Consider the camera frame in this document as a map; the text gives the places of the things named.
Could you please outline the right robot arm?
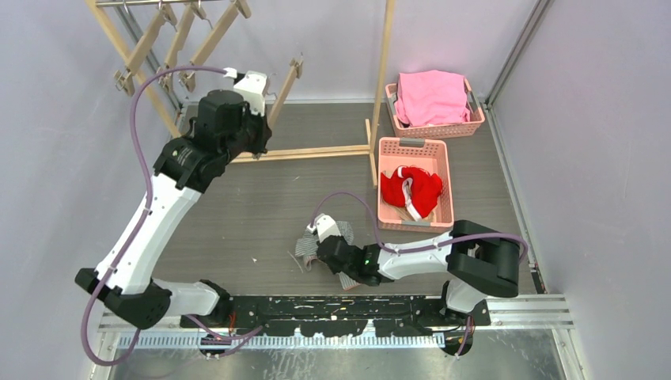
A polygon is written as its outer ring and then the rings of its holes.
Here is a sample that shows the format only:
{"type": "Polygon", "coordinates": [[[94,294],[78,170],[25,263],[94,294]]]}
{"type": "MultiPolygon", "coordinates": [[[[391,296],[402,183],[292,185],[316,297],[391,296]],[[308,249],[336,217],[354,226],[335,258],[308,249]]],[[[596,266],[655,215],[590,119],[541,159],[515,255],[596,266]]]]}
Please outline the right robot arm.
{"type": "Polygon", "coordinates": [[[522,237],[468,220],[433,238],[361,248],[348,243],[328,215],[321,215],[309,231],[317,236],[318,260],[332,273],[369,287],[414,275],[451,274],[439,304],[440,317],[449,325],[459,325],[487,296],[517,297],[519,266],[529,250],[522,237]]]}

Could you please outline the red underwear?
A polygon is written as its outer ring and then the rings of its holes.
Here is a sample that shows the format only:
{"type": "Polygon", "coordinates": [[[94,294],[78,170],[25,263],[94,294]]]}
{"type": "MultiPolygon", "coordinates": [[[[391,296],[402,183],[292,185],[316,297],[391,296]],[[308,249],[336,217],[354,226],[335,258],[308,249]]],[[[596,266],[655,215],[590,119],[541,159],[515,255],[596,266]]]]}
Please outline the red underwear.
{"type": "Polygon", "coordinates": [[[390,206],[405,210],[412,220],[426,219],[438,205],[443,181],[436,173],[418,166],[399,166],[383,172],[379,181],[381,198],[390,206]]]}

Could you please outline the grey striped underwear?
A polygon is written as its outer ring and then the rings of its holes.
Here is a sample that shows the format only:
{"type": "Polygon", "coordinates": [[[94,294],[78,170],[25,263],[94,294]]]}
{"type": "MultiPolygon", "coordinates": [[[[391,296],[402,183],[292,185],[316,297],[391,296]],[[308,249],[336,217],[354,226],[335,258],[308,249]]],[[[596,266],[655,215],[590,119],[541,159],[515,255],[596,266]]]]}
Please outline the grey striped underwear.
{"type": "Polygon", "coordinates": [[[321,261],[339,277],[342,288],[349,291],[360,285],[348,273],[349,267],[362,258],[362,249],[353,242],[354,233],[349,222],[336,221],[329,215],[320,214],[297,240],[294,258],[302,259],[308,271],[312,262],[321,261]]]}

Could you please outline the cream underwear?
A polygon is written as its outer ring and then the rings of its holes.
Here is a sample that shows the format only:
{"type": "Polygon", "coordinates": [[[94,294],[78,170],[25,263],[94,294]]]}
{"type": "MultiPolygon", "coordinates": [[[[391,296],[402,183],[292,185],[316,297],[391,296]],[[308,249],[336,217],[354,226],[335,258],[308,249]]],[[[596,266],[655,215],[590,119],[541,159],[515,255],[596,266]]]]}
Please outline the cream underwear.
{"type": "MultiPolygon", "coordinates": [[[[414,221],[414,222],[417,222],[417,219],[415,219],[415,218],[412,216],[412,214],[411,214],[406,208],[402,208],[402,207],[392,207],[392,209],[394,210],[396,216],[397,216],[400,220],[402,220],[402,221],[414,221]]],[[[435,217],[436,217],[435,211],[432,211],[431,213],[429,213],[429,215],[428,215],[427,217],[425,217],[425,218],[420,218],[419,221],[422,221],[422,222],[434,222],[434,221],[435,221],[435,217]]]]}

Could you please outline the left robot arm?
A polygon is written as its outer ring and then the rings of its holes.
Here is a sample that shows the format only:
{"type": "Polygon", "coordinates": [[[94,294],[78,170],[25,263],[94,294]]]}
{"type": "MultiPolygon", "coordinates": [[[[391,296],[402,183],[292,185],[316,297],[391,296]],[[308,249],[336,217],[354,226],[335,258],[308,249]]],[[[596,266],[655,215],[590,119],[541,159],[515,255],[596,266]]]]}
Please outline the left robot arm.
{"type": "Polygon", "coordinates": [[[183,217],[213,179],[239,154],[267,153],[271,129],[265,96],[251,90],[212,90],[198,104],[188,135],[165,144],[154,163],[147,193],[112,251],[75,282],[134,327],[144,330],[164,317],[180,316],[183,327],[225,325],[233,312],[229,293],[201,279],[174,283],[153,277],[154,267],[183,217]]]}

